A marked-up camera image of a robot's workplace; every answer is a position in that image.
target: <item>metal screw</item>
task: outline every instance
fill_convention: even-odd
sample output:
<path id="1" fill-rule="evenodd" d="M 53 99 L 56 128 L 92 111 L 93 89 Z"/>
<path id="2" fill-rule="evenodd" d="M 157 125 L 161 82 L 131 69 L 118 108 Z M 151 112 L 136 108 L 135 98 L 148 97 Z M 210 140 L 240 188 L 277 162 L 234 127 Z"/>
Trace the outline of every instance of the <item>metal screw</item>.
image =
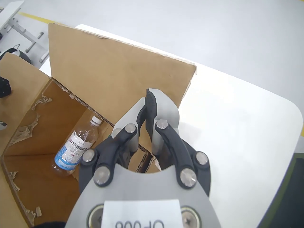
<path id="1" fill-rule="evenodd" d="M 164 119 L 159 119 L 157 122 L 156 122 L 156 126 L 160 129 L 165 129 L 168 127 L 168 121 L 167 120 L 164 120 Z"/>
<path id="2" fill-rule="evenodd" d="M 112 132 L 113 138 L 116 137 L 120 131 L 121 131 L 121 128 L 116 128 L 115 130 L 113 130 L 113 132 Z"/>
<path id="3" fill-rule="evenodd" d="M 97 168 L 94 173 L 93 180 L 98 186 L 104 185 L 110 178 L 110 170 L 106 166 Z"/>
<path id="4" fill-rule="evenodd" d="M 82 155 L 82 160 L 85 162 L 91 162 L 94 158 L 95 152 L 92 149 L 89 149 L 85 151 L 85 153 Z"/>
<path id="5" fill-rule="evenodd" d="M 133 133 L 136 130 L 136 126 L 133 123 L 129 123 L 125 127 L 126 132 Z"/>
<path id="6" fill-rule="evenodd" d="M 103 214 L 103 204 L 96 206 L 91 210 L 88 216 L 88 227 L 100 228 Z"/>
<path id="7" fill-rule="evenodd" d="M 195 172 L 189 168 L 185 168 L 180 172 L 180 180 L 185 186 L 190 188 L 193 188 L 197 181 Z"/>
<path id="8" fill-rule="evenodd" d="M 184 228 L 200 227 L 200 219 L 195 210 L 191 207 L 182 207 L 180 210 Z"/>
<path id="9" fill-rule="evenodd" d="M 204 152 L 198 151 L 195 155 L 195 158 L 200 165 L 205 165 L 208 163 L 208 157 Z"/>

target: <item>bottle label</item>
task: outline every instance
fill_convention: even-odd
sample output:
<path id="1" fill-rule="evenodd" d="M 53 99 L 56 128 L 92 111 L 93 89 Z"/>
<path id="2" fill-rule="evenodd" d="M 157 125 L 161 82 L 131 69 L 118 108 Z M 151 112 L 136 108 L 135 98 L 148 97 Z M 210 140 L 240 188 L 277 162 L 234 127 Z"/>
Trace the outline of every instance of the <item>bottle label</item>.
<path id="1" fill-rule="evenodd" d="M 55 163 L 64 170 L 73 170 L 79 164 L 82 154 L 91 146 L 91 142 L 85 142 L 74 131 L 55 156 Z"/>

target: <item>bottle cap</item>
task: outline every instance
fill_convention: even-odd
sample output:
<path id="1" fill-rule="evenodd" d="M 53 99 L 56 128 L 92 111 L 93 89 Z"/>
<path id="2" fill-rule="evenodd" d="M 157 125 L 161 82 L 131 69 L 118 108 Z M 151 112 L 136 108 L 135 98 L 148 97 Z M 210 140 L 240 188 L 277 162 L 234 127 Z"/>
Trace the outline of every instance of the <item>bottle cap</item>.
<path id="1" fill-rule="evenodd" d="M 102 122 L 102 121 L 101 121 L 100 119 L 98 119 L 96 116 L 93 116 L 93 117 L 92 117 L 91 122 L 92 122 L 92 121 L 94 122 L 94 123 L 93 123 L 94 125 L 97 124 L 96 126 L 99 126 L 99 125 L 101 124 L 101 122 Z"/>

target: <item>white label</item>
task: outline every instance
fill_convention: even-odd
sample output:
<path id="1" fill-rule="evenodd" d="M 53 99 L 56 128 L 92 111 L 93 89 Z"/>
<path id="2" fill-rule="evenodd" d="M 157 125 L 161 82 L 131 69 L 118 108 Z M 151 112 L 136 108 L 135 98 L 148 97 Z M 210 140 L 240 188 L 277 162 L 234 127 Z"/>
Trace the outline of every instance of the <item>white label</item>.
<path id="1" fill-rule="evenodd" d="M 82 154 L 91 146 L 91 142 L 85 142 L 74 131 L 55 156 L 55 163 L 64 170 L 73 170 Z"/>
<path id="2" fill-rule="evenodd" d="M 105 201 L 101 228 L 183 228 L 179 200 Z"/>

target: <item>torn cardboard edge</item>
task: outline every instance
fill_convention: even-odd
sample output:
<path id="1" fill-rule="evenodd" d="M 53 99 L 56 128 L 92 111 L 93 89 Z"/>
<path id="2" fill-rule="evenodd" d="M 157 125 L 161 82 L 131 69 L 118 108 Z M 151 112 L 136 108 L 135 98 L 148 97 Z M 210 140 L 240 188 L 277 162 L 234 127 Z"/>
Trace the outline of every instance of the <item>torn cardboard edge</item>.
<path id="1" fill-rule="evenodd" d="M 35 108 L 38 104 L 52 102 L 52 99 L 46 97 L 45 95 L 43 95 L 43 93 L 41 94 L 41 96 L 42 96 L 42 98 L 39 98 L 38 100 L 36 100 L 36 102 L 34 103 L 34 105 L 31 108 L 31 110 L 35 111 Z M 15 131 L 13 137 L 11 138 L 8 146 L 12 146 L 15 143 L 18 143 L 20 141 L 31 138 L 33 136 L 33 129 L 38 124 L 39 117 L 40 117 L 40 115 L 38 115 L 36 113 L 36 119 L 30 125 L 19 126 L 17 128 L 17 130 Z"/>
<path id="2" fill-rule="evenodd" d="M 56 85 L 58 85 L 64 92 L 67 92 L 69 94 L 69 97 L 71 99 L 76 100 L 77 102 L 79 102 L 81 105 L 83 105 L 84 107 L 86 107 L 87 109 L 89 109 L 90 111 L 92 111 L 95 115 L 97 115 L 102 121 L 105 121 L 106 123 L 108 123 L 111 127 L 114 127 L 114 124 L 111 123 L 109 120 L 107 120 L 105 117 L 103 117 L 102 115 L 100 115 L 96 110 L 94 110 L 91 106 L 89 106 L 88 104 L 86 104 L 85 102 L 83 102 L 79 97 L 77 97 L 76 95 L 74 95 L 71 91 L 69 91 L 66 87 L 64 87 L 61 83 L 59 83 L 56 79 L 54 79 L 52 77 L 52 81 L 54 81 L 54 83 Z M 144 169 L 144 172 L 147 172 L 148 168 L 150 167 L 151 163 L 153 162 L 152 160 L 152 155 L 150 154 L 150 152 L 145 149 L 143 146 L 141 146 L 140 144 L 138 144 L 138 148 L 145 153 L 136 169 L 136 172 L 140 172 L 141 169 Z M 148 157 L 148 155 L 151 156 L 151 159 L 149 160 L 149 164 L 147 164 L 146 162 L 146 158 Z"/>
<path id="3" fill-rule="evenodd" d="M 40 115 L 36 113 L 36 119 L 27 126 L 19 126 L 16 132 L 14 133 L 11 141 L 8 146 L 12 146 L 13 144 L 31 138 L 33 135 L 33 129 L 38 124 Z"/>
<path id="4" fill-rule="evenodd" d="M 10 179 L 10 182 L 11 182 L 11 185 L 12 185 L 12 188 L 13 188 L 13 190 L 14 190 L 15 192 L 20 191 L 20 188 L 14 183 L 14 179 L 15 179 L 15 177 L 16 177 L 16 174 L 17 174 L 17 171 L 8 172 L 8 176 L 9 176 L 9 179 Z M 30 222 L 30 224 L 31 224 L 32 226 L 34 226 L 34 225 L 35 225 L 35 224 L 34 224 L 34 218 L 36 217 L 36 215 L 37 215 L 37 217 L 41 217 L 41 216 L 42 216 L 42 212 L 41 212 L 40 206 L 36 207 L 36 213 L 35 213 L 35 212 L 33 212 L 33 211 L 27 209 L 27 208 L 24 206 L 24 204 L 21 202 L 21 200 L 19 199 L 19 197 L 18 197 L 17 194 L 16 194 L 16 196 L 17 196 L 17 198 L 18 198 L 18 200 L 19 200 L 19 202 L 20 202 L 20 205 L 21 205 L 21 207 L 22 207 L 22 209 L 23 209 L 23 211 L 24 211 L 24 213 L 25 213 L 25 215 L 26 215 L 28 221 Z"/>
<path id="5" fill-rule="evenodd" d="M 14 191 L 20 191 L 20 188 L 14 183 L 14 179 L 16 177 L 17 171 L 9 172 L 9 178 L 11 180 L 12 187 Z"/>
<path id="6" fill-rule="evenodd" d="M 19 208 L 21 207 L 23 212 L 21 212 L 21 214 L 23 215 L 24 219 L 27 221 L 28 224 L 30 224 L 31 226 L 34 226 L 34 218 L 36 217 L 36 214 L 33 211 L 28 210 L 22 203 L 22 201 L 19 198 L 18 195 L 18 191 L 15 187 L 14 187 L 14 182 L 13 179 L 16 176 L 17 171 L 14 172 L 8 172 L 7 167 L 4 163 L 3 160 L 3 156 L 1 156 L 1 165 L 2 165 L 2 170 L 3 173 L 5 175 L 6 181 L 9 182 L 11 184 L 12 187 L 10 187 L 12 195 L 17 203 L 17 205 L 19 205 Z"/>

